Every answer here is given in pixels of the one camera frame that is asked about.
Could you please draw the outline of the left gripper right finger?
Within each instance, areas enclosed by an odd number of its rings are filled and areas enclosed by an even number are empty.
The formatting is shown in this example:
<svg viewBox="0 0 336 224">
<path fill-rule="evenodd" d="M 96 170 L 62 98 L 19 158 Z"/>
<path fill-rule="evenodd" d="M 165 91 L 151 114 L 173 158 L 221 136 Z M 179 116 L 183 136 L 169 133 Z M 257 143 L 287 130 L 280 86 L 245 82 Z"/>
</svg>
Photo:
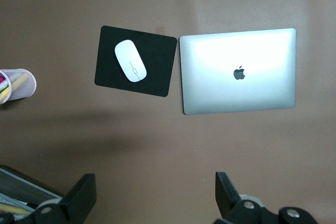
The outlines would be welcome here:
<svg viewBox="0 0 336 224">
<path fill-rule="evenodd" d="M 215 198 L 221 217 L 215 223 L 276 223 L 276 215 L 252 199 L 242 199 L 226 172 L 216 172 Z"/>
</svg>

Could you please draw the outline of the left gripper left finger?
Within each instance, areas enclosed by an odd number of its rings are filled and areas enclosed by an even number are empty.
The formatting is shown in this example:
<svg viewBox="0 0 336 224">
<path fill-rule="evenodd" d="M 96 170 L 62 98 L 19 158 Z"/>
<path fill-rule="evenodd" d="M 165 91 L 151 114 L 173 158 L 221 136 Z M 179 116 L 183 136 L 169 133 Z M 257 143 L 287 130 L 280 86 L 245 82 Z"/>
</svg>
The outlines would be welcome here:
<svg viewBox="0 0 336 224">
<path fill-rule="evenodd" d="M 97 200 L 95 174 L 84 174 L 57 204 L 47 204 L 26 218 L 27 223 L 84 223 Z"/>
</svg>

